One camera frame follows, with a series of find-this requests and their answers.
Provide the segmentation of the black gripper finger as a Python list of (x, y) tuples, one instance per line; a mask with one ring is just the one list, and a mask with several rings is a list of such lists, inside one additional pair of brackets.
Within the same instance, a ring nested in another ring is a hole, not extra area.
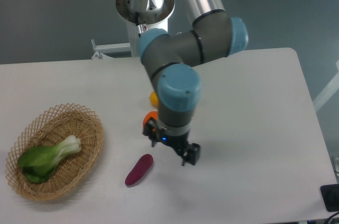
[(143, 124), (143, 131), (142, 134), (151, 141), (151, 146), (155, 147), (155, 145), (158, 142), (157, 138), (157, 121), (155, 118), (149, 118), (144, 124)]
[(182, 166), (190, 164), (195, 166), (201, 154), (201, 146), (196, 143), (188, 144), (182, 156)]

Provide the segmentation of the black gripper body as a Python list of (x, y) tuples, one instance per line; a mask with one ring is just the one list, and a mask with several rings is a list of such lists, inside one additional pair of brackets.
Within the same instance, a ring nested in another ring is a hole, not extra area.
[(171, 135), (168, 130), (164, 128), (157, 128), (155, 130), (155, 144), (162, 143), (170, 148), (172, 148), (178, 156), (185, 157), (188, 150), (188, 135), (189, 130), (185, 133), (180, 133), (179, 135)]

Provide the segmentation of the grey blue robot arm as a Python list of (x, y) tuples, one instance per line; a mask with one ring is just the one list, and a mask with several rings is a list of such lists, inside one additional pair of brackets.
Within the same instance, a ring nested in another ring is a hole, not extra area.
[(201, 147), (188, 142), (201, 95), (195, 67), (243, 51), (248, 32), (242, 19), (227, 15), (221, 0), (183, 1), (192, 29), (177, 35), (167, 31), (175, 0), (115, 0), (115, 6), (130, 26), (131, 53), (139, 56), (159, 101), (158, 116), (145, 121), (144, 136), (195, 165)]

